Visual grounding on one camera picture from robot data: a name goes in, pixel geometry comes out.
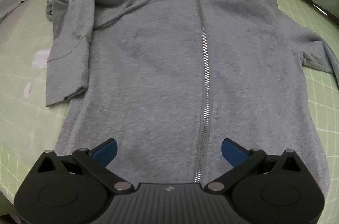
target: green cutting mat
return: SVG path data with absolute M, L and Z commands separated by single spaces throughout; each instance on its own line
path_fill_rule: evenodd
M 310 6 L 301 0 L 277 0 L 277 2 L 279 8 L 289 17 L 294 19 L 301 26 L 308 27 L 322 36 L 339 58 L 339 27 L 337 25 L 331 22 L 315 7 Z M 36 1 L 36 6 L 39 10 L 36 12 L 37 15 L 44 15 L 45 4 L 46 0 Z M 41 25 L 38 25 L 38 27 L 35 28 L 36 30 L 41 31 L 41 38 L 51 38 L 51 25 L 45 20 Z M 46 46 L 46 49 L 48 49 L 51 44 L 51 39 L 45 43 L 49 45 Z M 0 80 L 3 79 L 3 77 L 8 78 L 10 73 L 3 74 L 1 71 L 2 68 L 0 62 Z M 308 104 L 311 116 L 324 150 L 326 151 L 326 157 L 331 171 L 331 188 L 319 223 L 337 224 L 339 223 L 339 91 L 333 75 L 311 70 L 309 68 L 304 68 L 304 72 L 307 82 Z M 37 108 L 49 111 L 50 109 L 46 109 L 43 106 L 45 72 L 39 74 L 39 80 L 41 81 L 41 89 L 40 95 L 36 97 L 39 101 Z M 4 96 L 0 84 L 0 103 L 1 95 Z M 9 113 L 10 110 L 11 108 L 6 110 L 0 109 L 0 127 L 3 123 L 12 121 Z M 52 112 L 49 111 L 49 113 L 51 116 L 58 114 L 63 118 L 65 110 L 66 107 L 61 106 L 52 109 Z M 16 121 L 18 121 L 18 123 L 12 123 L 11 125 L 25 126 L 25 118 Z M 11 152 L 7 148 L 1 145 L 1 143 L 0 147 L 0 189 L 7 195 L 10 201 L 13 201 L 14 195 L 28 173 L 30 166 L 26 166 L 18 161 L 11 155 Z

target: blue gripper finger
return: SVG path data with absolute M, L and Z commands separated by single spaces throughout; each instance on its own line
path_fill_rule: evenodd
M 250 156 L 250 151 L 229 138 L 222 141 L 221 153 L 234 168 L 242 164 Z
M 108 139 L 89 151 L 89 156 L 101 166 L 106 167 L 118 154 L 118 143 Z

